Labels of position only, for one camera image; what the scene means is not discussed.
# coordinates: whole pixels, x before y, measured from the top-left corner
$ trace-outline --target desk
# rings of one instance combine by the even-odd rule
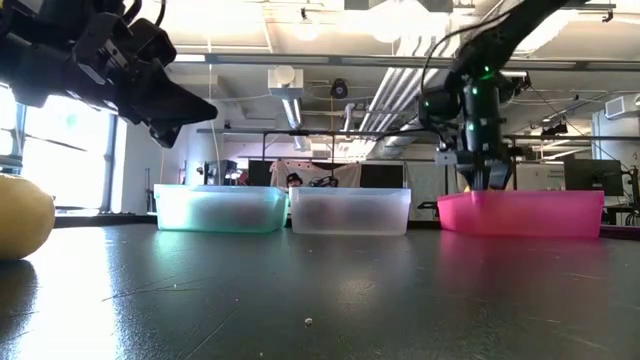
[[[633,207],[629,205],[612,205],[606,206],[604,209],[608,215],[609,225],[617,225],[618,214],[631,214],[634,211]]]
[[[632,359],[638,259],[436,230],[56,229],[0,265],[2,359]]]

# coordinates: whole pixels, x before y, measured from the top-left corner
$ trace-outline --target teal plastic bin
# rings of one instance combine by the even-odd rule
[[[286,222],[288,196],[274,187],[155,185],[158,229],[266,233]]]

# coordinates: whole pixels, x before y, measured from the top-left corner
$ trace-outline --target window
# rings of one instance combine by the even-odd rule
[[[0,155],[12,155],[14,152],[14,137],[12,134],[16,126],[16,103],[11,90],[0,87]]]
[[[115,117],[50,96],[27,108],[22,175],[55,196],[56,207],[108,209]]]

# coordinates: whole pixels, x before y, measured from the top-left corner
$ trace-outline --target black cable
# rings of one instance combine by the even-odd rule
[[[122,20],[124,20],[126,24],[131,24],[133,19],[135,19],[135,17],[138,16],[138,13],[140,13],[140,9],[142,9],[142,0],[133,0],[133,4],[129,10],[124,13]]]
[[[551,104],[549,104],[549,102],[547,101],[547,99],[545,99],[544,96],[542,96],[542,94],[536,90],[536,88],[533,87],[533,85],[529,85],[529,87],[531,88],[531,90],[533,90],[536,95],[538,95],[538,97],[540,99],[542,99],[542,101],[544,101],[545,104],[547,104],[547,106],[549,106],[549,108],[551,108],[551,110],[553,110],[553,112],[556,114],[556,116],[562,116],[560,114],[560,112],[558,110],[556,110]],[[573,128],[573,130],[577,131],[578,134],[585,136],[580,130],[578,130],[578,128],[576,128],[575,126],[573,126],[573,124],[571,124],[569,121],[565,120],[565,123],[569,126],[571,126],[571,128]],[[616,159],[613,155],[609,154],[608,152],[606,152],[602,147],[600,147],[600,145],[596,144],[595,141],[591,141],[591,144],[593,144],[593,146],[595,146],[596,148],[598,148],[600,151],[602,151],[605,155],[607,155],[608,157],[612,158],[613,160],[619,161],[618,159]],[[620,165],[622,165],[622,167],[625,169],[625,171],[629,171],[629,168],[623,164],[622,162],[620,162]]]
[[[489,19],[489,20],[483,21],[483,22],[475,24],[475,25],[471,25],[471,26],[468,26],[468,27],[465,27],[465,28],[462,28],[462,29],[458,29],[458,30],[456,30],[456,31],[454,31],[452,33],[447,34],[440,41],[438,41],[436,43],[436,45],[433,48],[431,48],[431,51],[429,51],[429,55],[427,56],[427,61],[424,63],[424,67],[422,68],[422,76],[420,78],[420,94],[424,97],[424,79],[425,79],[426,74],[427,74],[427,69],[429,68],[429,61],[431,61],[431,57],[433,57],[433,54],[435,53],[435,51],[438,48],[438,46],[442,45],[445,41],[447,41],[448,39],[450,39],[450,38],[452,38],[452,37],[454,37],[456,35],[465,33],[467,31],[471,31],[471,30],[475,30],[475,29],[481,28],[483,26],[486,26],[486,25],[489,25],[491,23],[494,23],[494,22],[496,22],[496,21],[498,21],[500,19],[503,19],[507,15],[511,14],[511,12],[513,12],[513,10],[514,10],[514,8],[511,8],[508,11],[505,11],[502,14],[494,17],[493,19]]]
[[[161,4],[160,13],[156,19],[156,26],[160,26],[162,24],[162,20],[164,20],[164,13],[167,11],[167,0],[161,0]]]

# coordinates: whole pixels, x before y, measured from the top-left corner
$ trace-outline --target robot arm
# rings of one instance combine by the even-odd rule
[[[0,83],[28,106],[61,95],[115,111],[172,147],[218,111],[167,77],[176,50],[156,24],[131,23],[140,2],[125,13],[123,0],[0,0]]]
[[[460,48],[443,86],[425,89],[421,95],[419,118],[425,128],[454,120],[462,111],[460,146],[443,144],[436,160],[455,165],[471,189],[507,186],[516,149],[502,143],[500,128],[506,120],[500,117],[498,105],[499,87],[505,79],[499,70],[527,35],[568,2],[523,0],[508,10],[500,23],[485,28]]]

